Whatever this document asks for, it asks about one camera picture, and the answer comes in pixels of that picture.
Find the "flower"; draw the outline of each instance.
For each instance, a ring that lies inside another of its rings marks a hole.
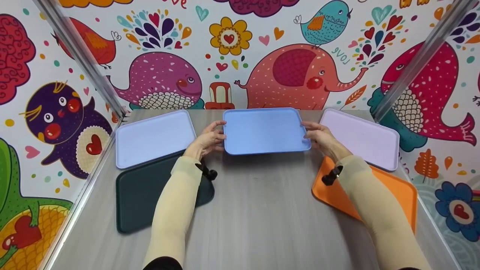
[[[211,24],[210,33],[213,35],[210,45],[219,48],[218,51],[223,55],[240,55],[241,49],[250,47],[248,41],[252,39],[252,33],[247,31],[244,20],[238,20],[232,25],[232,20],[228,17],[223,17],[220,24]]]
[[[438,213],[446,217],[447,227],[469,241],[477,242],[480,236],[480,201],[474,201],[471,188],[464,183],[453,186],[443,182],[442,188],[435,190],[439,199],[435,203]]]

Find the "yellow flower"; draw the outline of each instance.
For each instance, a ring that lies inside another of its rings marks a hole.
[[[248,49],[252,39],[252,33],[247,31],[247,23],[244,20],[238,20],[232,24],[232,20],[223,17],[220,24],[210,25],[210,33],[213,38],[210,40],[212,47],[218,48],[218,51],[227,55],[240,55],[241,49]]]

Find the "gray table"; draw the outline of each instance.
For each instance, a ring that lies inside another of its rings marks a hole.
[[[135,110],[129,122],[168,110]],[[197,133],[221,120],[221,110],[192,110]],[[372,120],[367,111],[347,111]],[[301,111],[318,121],[322,111]],[[216,153],[209,168],[218,171],[216,194],[198,208],[187,236],[187,270],[374,270],[378,269],[364,225],[311,194],[322,157],[305,153],[233,157]],[[139,270],[150,229],[124,236],[116,230],[115,149],[103,158],[95,177],[65,228],[46,269]],[[395,175],[405,179],[399,169]],[[419,203],[417,240],[433,269],[457,269]]]

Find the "plastic tray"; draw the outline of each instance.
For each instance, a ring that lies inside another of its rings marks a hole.
[[[333,160],[325,157],[322,166],[318,171],[317,177],[315,178],[315,182],[313,183],[312,193],[317,199],[361,221],[360,216],[348,199],[345,191],[343,191],[340,183],[335,180],[333,185],[326,186],[322,182],[322,177],[329,174],[334,167],[335,164]],[[382,181],[398,200],[410,226],[412,227],[413,233],[415,233],[417,229],[417,189],[407,181],[395,177],[376,167],[370,167],[372,168],[373,175]]]
[[[335,109],[326,109],[320,124],[327,126],[354,155],[387,171],[397,169],[397,131]]]
[[[116,164],[132,167],[187,148],[196,138],[186,110],[177,110],[117,129]]]
[[[142,164],[117,177],[117,230],[133,233],[152,225],[156,203],[183,151]],[[211,181],[202,177],[195,206],[210,202],[215,194]]]
[[[225,151],[230,155],[299,152],[310,140],[294,108],[238,109],[223,113]]]

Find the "red bird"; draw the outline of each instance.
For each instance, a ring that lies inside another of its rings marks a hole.
[[[75,26],[75,28],[77,29],[78,34],[82,37],[88,49],[92,53],[96,62],[105,69],[111,69],[112,67],[107,64],[112,62],[115,59],[115,55],[117,54],[117,46],[115,45],[115,41],[119,41],[121,39],[121,36],[118,34],[118,32],[112,31],[111,34],[113,40],[109,40],[103,38],[90,27],[84,25],[82,22],[73,18],[70,18],[70,20],[72,21],[73,26]],[[57,44],[60,45],[63,51],[68,56],[70,56],[70,58],[73,59],[72,54],[68,51],[63,41],[60,40],[60,38],[57,36],[57,33],[52,34],[52,36],[56,39]]]

